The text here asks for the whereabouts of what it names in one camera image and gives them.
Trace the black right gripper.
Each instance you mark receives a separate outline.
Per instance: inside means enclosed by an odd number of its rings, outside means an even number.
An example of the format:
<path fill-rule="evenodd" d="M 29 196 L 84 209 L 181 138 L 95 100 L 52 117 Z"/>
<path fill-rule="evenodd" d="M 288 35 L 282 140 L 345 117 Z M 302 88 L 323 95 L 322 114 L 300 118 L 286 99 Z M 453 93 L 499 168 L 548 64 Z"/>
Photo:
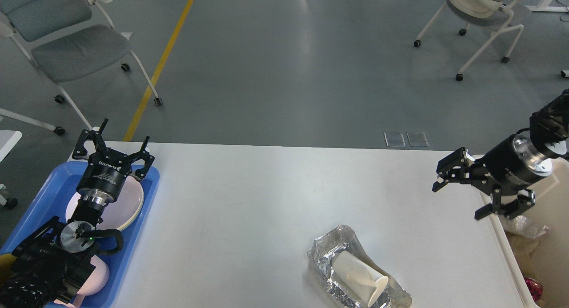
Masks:
<path fill-rule="evenodd" d="M 553 143 L 535 146 L 524 134 L 509 136 L 478 161 L 461 147 L 439 160 L 432 191 L 437 192 L 449 183 L 469 184 L 490 193 L 492 199 L 475 211 L 476 220 L 490 214 L 511 220 L 534 207 L 535 192 L 526 188 L 552 173 L 550 158 L 553 158 Z M 501 189 L 493 190 L 496 181 Z M 502 204 L 502 195 L 516 194 L 514 201 Z"/>

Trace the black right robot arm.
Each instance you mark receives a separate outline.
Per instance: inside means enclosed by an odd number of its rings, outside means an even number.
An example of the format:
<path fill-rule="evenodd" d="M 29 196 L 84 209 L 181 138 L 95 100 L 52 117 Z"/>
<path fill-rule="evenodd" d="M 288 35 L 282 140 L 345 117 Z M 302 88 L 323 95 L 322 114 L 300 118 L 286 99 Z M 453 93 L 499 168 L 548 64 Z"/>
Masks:
<path fill-rule="evenodd" d="M 491 214 L 513 219 L 535 205 L 530 186 L 553 172 L 552 161 L 568 159 L 568 91 L 534 112 L 529 127 L 508 136 L 480 158 L 464 147 L 439 160 L 432 191 L 449 183 L 469 184 L 491 198 L 475 211 L 475 219 Z"/>

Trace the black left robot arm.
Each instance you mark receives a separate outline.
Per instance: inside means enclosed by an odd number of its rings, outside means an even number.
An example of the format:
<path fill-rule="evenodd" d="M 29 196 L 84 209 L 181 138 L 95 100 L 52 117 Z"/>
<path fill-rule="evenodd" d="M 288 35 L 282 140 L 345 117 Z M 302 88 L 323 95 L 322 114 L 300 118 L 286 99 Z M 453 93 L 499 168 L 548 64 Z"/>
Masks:
<path fill-rule="evenodd" d="M 86 169 L 71 217 L 51 217 L 1 256 L 3 308 L 43 308 L 50 302 L 77 308 L 107 283 L 108 265 L 101 257 L 120 253 L 124 237 L 120 228 L 102 229 L 104 211 L 119 200 L 128 179 L 146 178 L 155 159 L 147 150 L 149 136 L 132 154 L 106 146 L 107 122 L 83 130 L 73 151 L 72 158 Z"/>

